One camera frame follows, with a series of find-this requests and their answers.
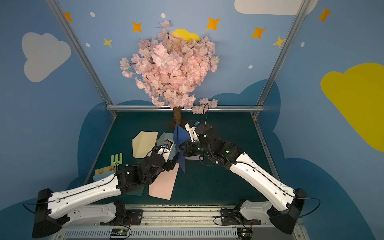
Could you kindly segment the pink envelope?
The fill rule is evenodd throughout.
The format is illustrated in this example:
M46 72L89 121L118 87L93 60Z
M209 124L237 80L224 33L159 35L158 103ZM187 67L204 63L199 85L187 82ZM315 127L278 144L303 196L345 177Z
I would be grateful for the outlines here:
M177 178L179 164L176 164L171 171L161 172L156 180L149 185L149 196L164 200L170 200L175 181Z

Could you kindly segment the light teal envelope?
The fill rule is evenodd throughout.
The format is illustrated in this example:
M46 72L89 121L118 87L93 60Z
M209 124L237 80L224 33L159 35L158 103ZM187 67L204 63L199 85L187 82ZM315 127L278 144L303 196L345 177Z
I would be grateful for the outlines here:
M174 134L173 133L162 133L162 135L157 139L157 146L163 145L163 143L166 140L170 140L171 142L174 143ZM176 148L175 148L175 144L173 144L171 147L171 151L170 151L168 160L172 160L174 158L175 154L176 154Z

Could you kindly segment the cream yellow envelope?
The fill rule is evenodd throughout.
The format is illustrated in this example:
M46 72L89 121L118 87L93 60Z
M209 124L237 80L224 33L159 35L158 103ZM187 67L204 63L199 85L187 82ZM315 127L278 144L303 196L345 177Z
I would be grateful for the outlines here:
M158 132L141 131L132 139L133 157L143 159L156 145Z

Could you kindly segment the dark blue envelope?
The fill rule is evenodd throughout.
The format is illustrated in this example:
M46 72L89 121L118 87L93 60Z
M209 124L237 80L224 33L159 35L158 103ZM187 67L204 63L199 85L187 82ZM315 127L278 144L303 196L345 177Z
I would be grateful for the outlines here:
M175 148L177 152L176 158L183 172L186 171L186 163L185 163L185 157L183 155L183 150L181 149L181 145L190 139L191 139L191 136L188 131L186 131L184 128L180 127L179 125L175 126L174 142L175 142Z

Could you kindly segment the dark green envelope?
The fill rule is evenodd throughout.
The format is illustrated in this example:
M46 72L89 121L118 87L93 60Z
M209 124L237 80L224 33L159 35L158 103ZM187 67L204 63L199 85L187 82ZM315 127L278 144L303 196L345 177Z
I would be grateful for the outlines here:
M127 192L127 193L125 193L125 195L141 197L143 195L144 189L145 189L145 187L142 187L141 189Z

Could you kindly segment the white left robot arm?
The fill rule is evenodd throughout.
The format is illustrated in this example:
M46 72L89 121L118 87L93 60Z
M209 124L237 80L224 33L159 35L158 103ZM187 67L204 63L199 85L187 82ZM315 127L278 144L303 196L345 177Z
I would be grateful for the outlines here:
M70 221L69 213L78 207L143 189L160 173L173 170L177 162L176 158L166 160L162 155L152 154L91 184L63 192L39 191L34 204L32 238L44 238L61 230Z

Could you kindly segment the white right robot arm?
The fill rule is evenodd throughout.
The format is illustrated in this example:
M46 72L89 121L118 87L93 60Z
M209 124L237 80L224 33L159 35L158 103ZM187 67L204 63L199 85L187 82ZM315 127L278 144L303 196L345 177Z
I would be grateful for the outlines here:
M294 232L298 219L303 217L305 201L309 200L303 189L293 189L274 178L236 144L221 141L209 124L187 123L182 136L177 145L185 157L207 158L240 176L267 198L261 203L239 202L236 210L243 219L269 221L285 234Z

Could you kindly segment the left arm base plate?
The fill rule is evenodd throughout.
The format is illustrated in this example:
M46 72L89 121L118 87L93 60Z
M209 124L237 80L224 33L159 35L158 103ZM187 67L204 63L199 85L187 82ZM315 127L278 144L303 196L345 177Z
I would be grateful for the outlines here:
M139 226L142 222L143 210L117 211L115 217L107 222L100 222L101 226Z

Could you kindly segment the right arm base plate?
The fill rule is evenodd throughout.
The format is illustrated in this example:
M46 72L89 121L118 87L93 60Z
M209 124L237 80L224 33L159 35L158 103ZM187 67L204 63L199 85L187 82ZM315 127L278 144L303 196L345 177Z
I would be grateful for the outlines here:
M235 209L220 209L220 220L221 224L224 226L231 225L261 225L262 222L260 220L247 220L243 217L238 210Z

